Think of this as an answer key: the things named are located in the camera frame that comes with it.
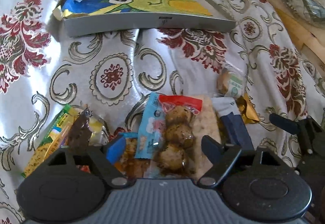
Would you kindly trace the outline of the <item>dark brown meat snack packet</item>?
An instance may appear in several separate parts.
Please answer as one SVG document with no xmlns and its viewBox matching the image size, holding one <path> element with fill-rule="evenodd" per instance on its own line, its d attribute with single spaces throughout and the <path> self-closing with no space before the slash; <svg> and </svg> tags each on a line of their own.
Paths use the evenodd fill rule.
<svg viewBox="0 0 325 224">
<path fill-rule="evenodd" d="M 69 151 L 74 155 L 84 155 L 86 153 L 92 131 L 89 127 L 89 121 L 92 112 L 85 108 L 72 124 L 68 135 L 67 145 Z"/>
</svg>

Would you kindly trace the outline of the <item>blue edged brown snack packet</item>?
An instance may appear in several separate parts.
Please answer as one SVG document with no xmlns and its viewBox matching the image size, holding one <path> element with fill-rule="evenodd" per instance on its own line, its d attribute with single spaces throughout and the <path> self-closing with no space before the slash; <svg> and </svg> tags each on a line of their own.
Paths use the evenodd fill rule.
<svg viewBox="0 0 325 224">
<path fill-rule="evenodd" d="M 138 134 L 135 132 L 118 132 L 117 136 L 123 136 L 126 139 L 126 149 L 119 161 L 115 163 L 115 167 L 128 178 L 143 178 L 150 165 L 150 160 L 135 157 Z"/>
</svg>

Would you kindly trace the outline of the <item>beige rice cracker bar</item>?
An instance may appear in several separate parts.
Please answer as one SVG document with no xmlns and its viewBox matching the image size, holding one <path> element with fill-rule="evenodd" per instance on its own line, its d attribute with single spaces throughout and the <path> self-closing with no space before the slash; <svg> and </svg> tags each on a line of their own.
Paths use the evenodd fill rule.
<svg viewBox="0 0 325 224">
<path fill-rule="evenodd" d="M 208 135 L 218 143 L 221 143 L 217 116 L 213 109 L 211 98 L 207 95 L 194 95 L 192 98 L 202 100 L 202 110 L 190 122 L 190 127 L 194 135 L 193 157 L 194 157 L 194 174 L 192 178 L 199 180 L 211 167 L 212 163 L 203 154 L 201 141 L 203 136 Z"/>
</svg>

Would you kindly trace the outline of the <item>meatball snack packet red top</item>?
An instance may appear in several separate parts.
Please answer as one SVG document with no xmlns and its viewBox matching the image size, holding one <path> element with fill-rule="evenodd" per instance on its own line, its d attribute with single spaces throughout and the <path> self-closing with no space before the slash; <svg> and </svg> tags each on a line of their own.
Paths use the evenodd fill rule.
<svg viewBox="0 0 325 224">
<path fill-rule="evenodd" d="M 196 173 L 196 136 L 191 122 L 202 111 L 203 101 L 183 95 L 160 95 L 159 103 L 165 116 L 162 146 L 154 155 L 155 166 L 164 177 L 193 175 Z"/>
</svg>

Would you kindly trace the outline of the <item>navy blue white snack packet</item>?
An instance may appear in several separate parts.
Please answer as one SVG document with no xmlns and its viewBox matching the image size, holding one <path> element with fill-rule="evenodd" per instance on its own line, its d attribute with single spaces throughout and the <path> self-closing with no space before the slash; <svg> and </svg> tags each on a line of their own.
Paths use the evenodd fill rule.
<svg viewBox="0 0 325 224">
<path fill-rule="evenodd" d="M 236 102 L 231 97 L 212 98 L 213 108 L 225 126 L 231 144 L 239 145 L 243 150 L 254 150 L 251 137 Z"/>
</svg>

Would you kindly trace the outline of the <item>light blue snack packet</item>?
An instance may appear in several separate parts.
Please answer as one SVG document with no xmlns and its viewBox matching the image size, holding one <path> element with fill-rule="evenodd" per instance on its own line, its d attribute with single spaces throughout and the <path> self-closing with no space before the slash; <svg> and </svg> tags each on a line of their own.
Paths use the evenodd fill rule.
<svg viewBox="0 0 325 224">
<path fill-rule="evenodd" d="M 136 159 L 152 159 L 162 145 L 165 129 L 165 113 L 158 93 L 151 93 L 146 103 L 138 129 Z"/>
</svg>

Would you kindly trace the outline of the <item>green yellow snack packet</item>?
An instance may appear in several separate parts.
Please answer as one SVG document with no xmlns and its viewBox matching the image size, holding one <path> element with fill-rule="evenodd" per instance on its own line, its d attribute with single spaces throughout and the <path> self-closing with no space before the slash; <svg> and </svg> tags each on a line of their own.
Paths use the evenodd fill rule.
<svg viewBox="0 0 325 224">
<path fill-rule="evenodd" d="M 68 104 L 64 106 L 50 123 L 50 127 L 46 131 L 44 138 L 41 140 L 41 143 L 29 160 L 22 173 L 24 178 L 31 175 L 31 173 L 60 146 L 65 145 L 65 134 L 69 131 L 78 115 L 79 112 L 74 107 Z"/>
</svg>

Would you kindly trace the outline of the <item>gold foil wrapper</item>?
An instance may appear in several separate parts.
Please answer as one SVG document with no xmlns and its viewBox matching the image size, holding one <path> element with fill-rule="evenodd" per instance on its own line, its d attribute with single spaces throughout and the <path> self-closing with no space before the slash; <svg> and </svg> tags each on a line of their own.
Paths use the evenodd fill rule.
<svg viewBox="0 0 325 224">
<path fill-rule="evenodd" d="M 244 121 L 244 124 L 259 123 L 257 112 L 255 111 L 247 93 L 236 100 L 237 107 Z"/>
</svg>

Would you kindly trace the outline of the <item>round pastry green label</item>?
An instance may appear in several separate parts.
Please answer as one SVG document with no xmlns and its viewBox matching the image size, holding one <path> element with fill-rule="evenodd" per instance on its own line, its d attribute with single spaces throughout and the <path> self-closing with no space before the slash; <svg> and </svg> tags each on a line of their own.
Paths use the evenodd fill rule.
<svg viewBox="0 0 325 224">
<path fill-rule="evenodd" d="M 245 76 L 236 69 L 223 68 L 217 79 L 217 92 L 238 99 L 245 92 Z"/>
</svg>

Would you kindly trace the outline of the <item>floral silver bed cover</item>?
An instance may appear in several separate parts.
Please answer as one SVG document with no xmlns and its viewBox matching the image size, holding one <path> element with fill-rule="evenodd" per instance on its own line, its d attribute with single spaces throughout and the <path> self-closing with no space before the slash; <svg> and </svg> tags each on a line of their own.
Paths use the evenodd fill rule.
<svg viewBox="0 0 325 224">
<path fill-rule="evenodd" d="M 295 166 L 295 135 L 271 113 L 324 125 L 324 79 L 292 43 L 266 0 L 213 0 L 236 21 L 229 33 L 141 29 L 69 37 L 53 10 L 63 0 L 1 0 L 1 223 L 22 223 L 16 189 L 47 151 L 41 142 L 66 105 L 89 106 L 106 122 L 92 143 L 134 131 L 151 93 L 196 96 L 208 103 L 222 70 L 244 82 L 258 122 L 247 129 Z"/>
</svg>

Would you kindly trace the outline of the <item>grey tray with cartoon drawing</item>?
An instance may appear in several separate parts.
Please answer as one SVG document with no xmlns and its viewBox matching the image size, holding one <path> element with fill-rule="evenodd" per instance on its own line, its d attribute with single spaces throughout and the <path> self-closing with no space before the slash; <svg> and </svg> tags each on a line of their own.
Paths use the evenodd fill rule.
<svg viewBox="0 0 325 224">
<path fill-rule="evenodd" d="M 126 29 L 229 32 L 235 20 L 212 0 L 65 0 L 53 15 L 70 37 Z"/>
</svg>

